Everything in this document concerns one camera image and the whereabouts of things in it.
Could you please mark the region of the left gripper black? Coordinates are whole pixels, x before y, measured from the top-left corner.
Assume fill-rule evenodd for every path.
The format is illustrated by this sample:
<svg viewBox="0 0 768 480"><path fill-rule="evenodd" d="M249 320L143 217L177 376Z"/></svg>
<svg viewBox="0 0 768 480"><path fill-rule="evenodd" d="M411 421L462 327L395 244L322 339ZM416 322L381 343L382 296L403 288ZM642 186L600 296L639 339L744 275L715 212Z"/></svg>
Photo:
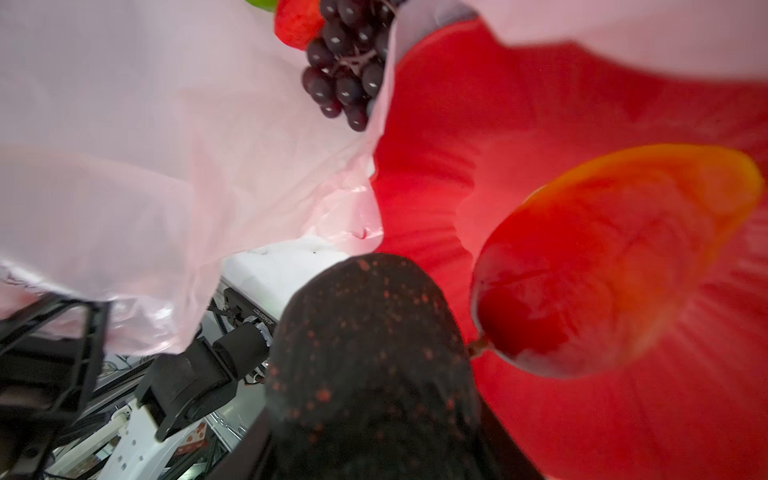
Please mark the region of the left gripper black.
<svg viewBox="0 0 768 480"><path fill-rule="evenodd" d="M62 430L83 413L102 371L109 302L48 293L1 321L1 477L39 479ZM76 338L39 330L69 311L83 315ZM135 395L163 442L231 401L238 385L269 357L270 336L244 323L211 343L194 340L160 355Z"/></svg>

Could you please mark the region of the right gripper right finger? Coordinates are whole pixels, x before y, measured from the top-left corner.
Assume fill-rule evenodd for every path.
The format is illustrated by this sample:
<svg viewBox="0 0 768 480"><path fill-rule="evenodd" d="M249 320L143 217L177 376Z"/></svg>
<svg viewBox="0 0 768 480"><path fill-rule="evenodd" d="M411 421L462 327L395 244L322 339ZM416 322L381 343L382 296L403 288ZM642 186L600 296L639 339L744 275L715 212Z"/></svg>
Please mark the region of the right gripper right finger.
<svg viewBox="0 0 768 480"><path fill-rule="evenodd" d="M476 459L484 478L544 480L545 477L504 429L483 398L480 398L480 405L481 429Z"/></svg>

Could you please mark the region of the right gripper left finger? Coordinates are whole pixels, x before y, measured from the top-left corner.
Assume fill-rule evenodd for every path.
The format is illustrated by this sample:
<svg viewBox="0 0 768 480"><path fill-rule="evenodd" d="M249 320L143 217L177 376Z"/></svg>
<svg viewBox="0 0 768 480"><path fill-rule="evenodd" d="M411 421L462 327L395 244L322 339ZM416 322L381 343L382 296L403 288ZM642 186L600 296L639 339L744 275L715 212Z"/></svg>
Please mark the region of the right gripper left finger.
<svg viewBox="0 0 768 480"><path fill-rule="evenodd" d="M235 449L207 475L207 480L271 480L276 474L275 444L264 409Z"/></svg>

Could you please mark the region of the dark avocado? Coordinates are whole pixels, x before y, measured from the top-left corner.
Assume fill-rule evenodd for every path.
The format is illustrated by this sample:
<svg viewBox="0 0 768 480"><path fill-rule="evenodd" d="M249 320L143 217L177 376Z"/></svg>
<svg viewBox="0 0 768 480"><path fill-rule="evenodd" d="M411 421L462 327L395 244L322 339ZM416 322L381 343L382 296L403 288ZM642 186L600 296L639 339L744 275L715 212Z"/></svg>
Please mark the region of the dark avocado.
<svg viewBox="0 0 768 480"><path fill-rule="evenodd" d="M370 253L296 291L271 347L279 479L496 479L469 355L413 261Z"/></svg>

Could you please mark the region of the pink plastic bag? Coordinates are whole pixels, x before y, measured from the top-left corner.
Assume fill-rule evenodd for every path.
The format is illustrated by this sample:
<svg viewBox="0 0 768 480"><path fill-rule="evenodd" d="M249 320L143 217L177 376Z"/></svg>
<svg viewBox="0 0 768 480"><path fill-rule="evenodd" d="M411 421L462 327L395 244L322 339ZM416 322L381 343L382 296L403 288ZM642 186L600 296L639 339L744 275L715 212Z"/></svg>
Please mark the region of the pink plastic bag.
<svg viewBox="0 0 768 480"><path fill-rule="evenodd" d="M302 98L300 54L243 1L1 5L1 314L113 301L112 352L179 352L230 255L378 229L356 139Z"/></svg>

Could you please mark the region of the red flower-shaped plate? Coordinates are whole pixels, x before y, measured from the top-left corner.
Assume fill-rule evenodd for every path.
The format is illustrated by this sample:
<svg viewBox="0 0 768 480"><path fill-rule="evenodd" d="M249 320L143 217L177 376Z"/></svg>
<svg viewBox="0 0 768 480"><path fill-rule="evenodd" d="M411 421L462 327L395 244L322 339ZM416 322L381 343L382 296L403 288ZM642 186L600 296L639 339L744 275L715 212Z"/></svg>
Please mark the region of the red flower-shaped plate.
<svg viewBox="0 0 768 480"><path fill-rule="evenodd" d="M444 291L556 479L767 475L767 84L648 74L469 20L398 61L385 252Z"/></svg>

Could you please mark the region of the dark purple grape bunch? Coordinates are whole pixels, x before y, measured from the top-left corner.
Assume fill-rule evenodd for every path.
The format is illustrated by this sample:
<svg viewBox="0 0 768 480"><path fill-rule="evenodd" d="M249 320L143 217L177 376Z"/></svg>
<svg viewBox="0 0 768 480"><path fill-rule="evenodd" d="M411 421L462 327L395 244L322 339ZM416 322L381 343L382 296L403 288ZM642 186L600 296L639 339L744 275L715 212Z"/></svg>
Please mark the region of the dark purple grape bunch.
<svg viewBox="0 0 768 480"><path fill-rule="evenodd" d="M321 1L325 24L307 48L302 86L328 119L366 130L384 82L391 25L401 1Z"/></svg>

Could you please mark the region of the green lime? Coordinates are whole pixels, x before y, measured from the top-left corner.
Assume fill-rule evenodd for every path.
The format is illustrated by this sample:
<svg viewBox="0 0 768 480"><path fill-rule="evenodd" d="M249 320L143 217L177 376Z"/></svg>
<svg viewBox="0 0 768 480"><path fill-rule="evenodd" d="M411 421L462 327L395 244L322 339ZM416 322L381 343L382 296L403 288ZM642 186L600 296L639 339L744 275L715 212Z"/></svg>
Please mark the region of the green lime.
<svg viewBox="0 0 768 480"><path fill-rule="evenodd" d="M267 12L274 12L278 5L278 0L246 0L246 2L255 8Z"/></svg>

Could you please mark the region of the large orange red mango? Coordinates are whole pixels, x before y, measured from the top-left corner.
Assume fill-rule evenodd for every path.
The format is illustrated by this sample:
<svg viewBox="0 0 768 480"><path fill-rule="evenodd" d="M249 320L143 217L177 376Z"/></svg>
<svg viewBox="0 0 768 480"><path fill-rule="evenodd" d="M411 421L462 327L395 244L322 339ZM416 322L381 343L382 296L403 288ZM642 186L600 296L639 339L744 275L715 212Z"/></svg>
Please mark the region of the large orange red mango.
<svg viewBox="0 0 768 480"><path fill-rule="evenodd" d="M319 0L279 0L274 17L274 33L285 45L305 51L326 20Z"/></svg>

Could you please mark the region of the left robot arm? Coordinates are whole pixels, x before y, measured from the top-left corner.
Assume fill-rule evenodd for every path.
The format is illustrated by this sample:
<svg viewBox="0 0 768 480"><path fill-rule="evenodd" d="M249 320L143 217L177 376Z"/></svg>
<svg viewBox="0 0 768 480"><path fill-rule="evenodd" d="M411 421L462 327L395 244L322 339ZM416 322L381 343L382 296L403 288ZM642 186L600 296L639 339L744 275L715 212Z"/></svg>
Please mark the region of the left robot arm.
<svg viewBox="0 0 768 480"><path fill-rule="evenodd" d="M112 454L92 476L179 478L193 450L212 437L217 411L243 383L263 379L277 322L234 289L210 304L221 329L216 341L194 340L177 355L130 367L100 383L111 320L107 302L49 293L1 323L1 475L64 479L91 452Z"/></svg>

